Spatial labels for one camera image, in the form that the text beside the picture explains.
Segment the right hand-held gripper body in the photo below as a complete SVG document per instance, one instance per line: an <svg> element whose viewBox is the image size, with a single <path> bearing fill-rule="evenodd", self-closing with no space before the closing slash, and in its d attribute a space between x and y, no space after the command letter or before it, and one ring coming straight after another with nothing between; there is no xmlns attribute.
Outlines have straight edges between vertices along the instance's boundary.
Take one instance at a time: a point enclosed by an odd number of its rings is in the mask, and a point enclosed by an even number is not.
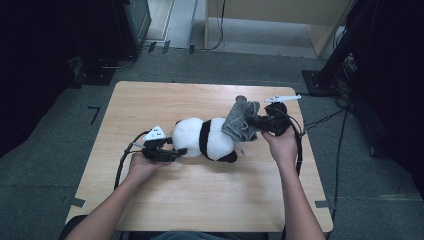
<svg viewBox="0 0 424 240"><path fill-rule="evenodd" d="M289 118L285 102L298 100L300 98L300 95L274 96L266 98L265 102L267 103L267 106L265 107L265 111L267 113L267 119L265 130L274 133L276 136L281 136L291 125L291 120Z"/></svg>

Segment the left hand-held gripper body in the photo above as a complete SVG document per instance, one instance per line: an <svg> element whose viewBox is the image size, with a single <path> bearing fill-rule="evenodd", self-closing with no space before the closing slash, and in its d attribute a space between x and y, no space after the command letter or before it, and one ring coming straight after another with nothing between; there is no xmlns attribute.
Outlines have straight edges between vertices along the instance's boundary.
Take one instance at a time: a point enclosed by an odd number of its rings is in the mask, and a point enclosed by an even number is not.
<svg viewBox="0 0 424 240"><path fill-rule="evenodd" d="M169 162L169 155L163 150L167 143L166 134L159 125L153 127L144 137L143 155L155 162Z"/></svg>

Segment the grey cloth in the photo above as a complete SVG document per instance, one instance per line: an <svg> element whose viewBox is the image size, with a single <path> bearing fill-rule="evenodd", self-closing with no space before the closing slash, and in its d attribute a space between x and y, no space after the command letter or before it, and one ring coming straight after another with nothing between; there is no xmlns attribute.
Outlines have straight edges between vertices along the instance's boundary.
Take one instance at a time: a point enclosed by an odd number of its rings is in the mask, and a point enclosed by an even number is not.
<svg viewBox="0 0 424 240"><path fill-rule="evenodd" d="M258 117L260 103L257 101L236 102L227 115L222 132L237 142L251 142L257 139L259 129L249 125L250 118Z"/></svg>

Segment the panda plush toy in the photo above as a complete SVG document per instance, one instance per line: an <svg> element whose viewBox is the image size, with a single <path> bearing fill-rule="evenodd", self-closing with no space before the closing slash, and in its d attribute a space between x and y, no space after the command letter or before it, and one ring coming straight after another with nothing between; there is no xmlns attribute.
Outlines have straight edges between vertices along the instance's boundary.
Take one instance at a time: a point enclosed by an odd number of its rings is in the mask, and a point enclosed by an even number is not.
<svg viewBox="0 0 424 240"><path fill-rule="evenodd" d="M224 122L222 117L207 121L192 117L178 121L172 132L174 149L186 149L184 157L188 158L203 155L211 161L236 162L235 143L222 131Z"/></svg>

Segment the person's right hand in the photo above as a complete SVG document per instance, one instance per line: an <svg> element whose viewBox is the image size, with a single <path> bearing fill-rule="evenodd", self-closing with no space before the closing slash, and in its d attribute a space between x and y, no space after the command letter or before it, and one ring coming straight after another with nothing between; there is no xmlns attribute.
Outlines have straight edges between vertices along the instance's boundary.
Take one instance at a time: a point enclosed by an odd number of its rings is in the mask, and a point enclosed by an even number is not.
<svg viewBox="0 0 424 240"><path fill-rule="evenodd" d="M269 144L271 155L278 167L285 170L294 170L298 153L294 130L288 128L280 136L275 136L265 131L262 131L261 134Z"/></svg>

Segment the black metal stand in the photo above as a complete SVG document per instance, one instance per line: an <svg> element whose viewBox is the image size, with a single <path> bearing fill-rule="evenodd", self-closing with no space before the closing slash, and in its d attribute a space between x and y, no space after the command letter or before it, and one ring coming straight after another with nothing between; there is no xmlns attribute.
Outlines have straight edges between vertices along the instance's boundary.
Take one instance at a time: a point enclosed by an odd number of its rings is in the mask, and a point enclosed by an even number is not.
<svg viewBox="0 0 424 240"><path fill-rule="evenodd" d="M303 70L302 77L307 87L307 94L312 96L337 96L345 90L339 87L337 71L343 66L354 43L373 25L366 28L367 18L372 15L380 0L356 0L347 16L347 30L320 71Z"/></svg>

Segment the wooden cabinet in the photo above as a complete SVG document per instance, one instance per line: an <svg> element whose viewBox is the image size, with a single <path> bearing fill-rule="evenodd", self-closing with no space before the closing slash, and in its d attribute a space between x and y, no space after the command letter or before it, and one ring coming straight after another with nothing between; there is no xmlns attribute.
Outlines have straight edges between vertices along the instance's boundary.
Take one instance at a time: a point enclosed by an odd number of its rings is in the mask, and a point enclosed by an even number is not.
<svg viewBox="0 0 424 240"><path fill-rule="evenodd" d="M206 0L206 19L304 24L315 54L322 57L357 0Z"/></svg>

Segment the black cabinet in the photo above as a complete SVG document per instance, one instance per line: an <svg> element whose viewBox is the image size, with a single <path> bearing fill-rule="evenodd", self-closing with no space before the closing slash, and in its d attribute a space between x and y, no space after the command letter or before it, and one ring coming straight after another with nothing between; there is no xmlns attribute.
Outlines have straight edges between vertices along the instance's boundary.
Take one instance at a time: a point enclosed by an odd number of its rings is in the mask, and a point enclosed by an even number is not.
<svg viewBox="0 0 424 240"><path fill-rule="evenodd" d="M112 0L125 58L137 57L151 24L147 0Z"/></svg>

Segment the black curtain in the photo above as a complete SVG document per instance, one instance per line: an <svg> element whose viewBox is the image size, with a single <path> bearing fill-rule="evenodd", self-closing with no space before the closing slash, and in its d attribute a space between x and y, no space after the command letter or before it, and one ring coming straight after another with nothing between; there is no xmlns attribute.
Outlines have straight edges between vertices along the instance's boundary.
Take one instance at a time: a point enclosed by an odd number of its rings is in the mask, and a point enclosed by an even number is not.
<svg viewBox="0 0 424 240"><path fill-rule="evenodd" d="M369 3L363 21L348 17L357 64L348 85L375 114L383 130L373 141L411 174L424 199L424 0L358 0Z"/></svg>
<svg viewBox="0 0 424 240"><path fill-rule="evenodd" d="M84 29L108 0L0 0L0 158L25 142L88 60Z"/></svg>

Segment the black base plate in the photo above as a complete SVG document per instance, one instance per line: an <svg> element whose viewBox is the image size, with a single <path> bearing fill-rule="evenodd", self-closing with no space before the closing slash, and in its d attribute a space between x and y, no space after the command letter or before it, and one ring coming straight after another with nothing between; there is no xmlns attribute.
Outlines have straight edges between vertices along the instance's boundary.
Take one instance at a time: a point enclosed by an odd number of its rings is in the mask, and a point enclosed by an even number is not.
<svg viewBox="0 0 424 240"><path fill-rule="evenodd" d="M102 66L98 59L84 60L77 57L74 62L75 78L72 85L75 88L80 88L82 85L110 85L115 72L114 68Z"/></svg>

